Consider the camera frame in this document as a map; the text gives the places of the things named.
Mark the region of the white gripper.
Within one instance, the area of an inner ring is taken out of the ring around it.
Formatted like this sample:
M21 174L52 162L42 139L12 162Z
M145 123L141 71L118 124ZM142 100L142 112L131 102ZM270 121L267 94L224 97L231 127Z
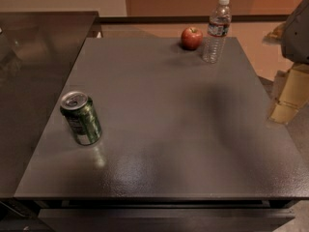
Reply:
M263 37L263 43L281 44L282 55L295 62L275 76L268 114L270 121L289 124L309 102L309 0L302 0L285 23Z

